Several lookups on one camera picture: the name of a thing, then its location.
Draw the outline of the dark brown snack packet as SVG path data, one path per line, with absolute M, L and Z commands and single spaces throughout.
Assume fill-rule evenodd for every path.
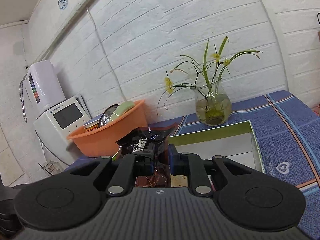
M 135 155 L 136 187 L 171 187 L 168 140 L 178 123 L 168 126 L 139 127 L 117 141 L 118 152 L 113 160 Z

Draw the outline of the orange plastic basin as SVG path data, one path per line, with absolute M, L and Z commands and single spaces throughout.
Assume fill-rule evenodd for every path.
M 117 141 L 132 130 L 148 125 L 144 113 L 144 100 L 135 101 L 135 107 L 103 127 L 86 132 L 81 126 L 67 136 L 87 157 L 113 156 L 118 152 Z

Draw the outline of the green open cardboard box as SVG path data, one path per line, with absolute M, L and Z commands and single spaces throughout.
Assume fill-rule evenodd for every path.
M 250 121 L 202 131 L 172 135 L 168 145 L 174 144 L 180 153 L 195 153 L 203 160 L 221 155 L 251 169 L 264 172 L 260 148 Z M 171 187 L 186 187 L 185 176 L 172 176 Z

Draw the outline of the glass vase with orchid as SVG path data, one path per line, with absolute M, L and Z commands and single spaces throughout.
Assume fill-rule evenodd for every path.
M 229 73 L 230 65 L 238 58 L 246 55 L 259 58 L 262 53 L 256 49 L 245 49 L 223 58 L 222 54 L 227 42 L 229 38 L 226 36 L 219 47 L 213 45 L 212 53 L 209 51 L 209 42 L 207 42 L 201 62 L 190 55 L 181 55 L 183 61 L 165 74 L 165 91 L 158 100 L 157 108 L 162 104 L 163 108 L 167 109 L 167 101 L 170 97 L 188 89 L 194 93 L 196 116 L 202 123 L 208 126 L 224 124 L 232 110 L 231 101 L 222 86 L 224 72 Z

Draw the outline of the white screen appliance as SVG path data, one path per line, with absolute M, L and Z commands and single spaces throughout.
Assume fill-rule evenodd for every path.
M 81 151 L 67 137 L 90 119 L 82 96 L 76 94 L 41 114 L 34 127 L 45 148 L 61 162 L 71 165 Z

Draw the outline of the blue plaid tablecloth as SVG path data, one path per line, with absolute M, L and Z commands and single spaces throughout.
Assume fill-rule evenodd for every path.
M 213 133 L 224 149 L 242 151 L 248 135 L 259 150 L 263 171 L 302 191 L 306 210 L 299 228 L 319 239 L 319 117 L 291 93 L 280 90 L 234 103 L 226 123 L 210 127 L 195 114 L 151 124 L 174 126 L 174 135 Z

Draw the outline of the white water purifier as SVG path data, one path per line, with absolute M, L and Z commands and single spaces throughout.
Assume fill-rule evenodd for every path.
M 25 111 L 24 92 L 27 93 L 30 102 L 35 106 L 38 116 L 66 99 L 50 60 L 32 64 L 20 82 L 19 91 L 25 122 L 28 119 Z

